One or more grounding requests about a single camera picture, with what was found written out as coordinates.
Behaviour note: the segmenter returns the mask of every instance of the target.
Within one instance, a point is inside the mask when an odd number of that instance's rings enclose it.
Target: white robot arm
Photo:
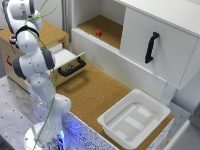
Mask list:
[[[25,25],[25,20],[37,16],[33,0],[4,0],[2,9],[5,14],[10,31],[16,36],[16,43],[19,49],[25,54],[13,62],[15,73],[30,80],[31,87],[47,109],[54,100],[52,111],[46,125],[41,133],[38,147],[47,147],[52,139],[55,139],[62,129],[62,114],[71,108],[71,100],[65,96],[56,94],[51,81],[43,75],[47,70],[55,67],[54,55],[47,49],[39,47],[38,30],[42,29],[41,19],[30,20]]]

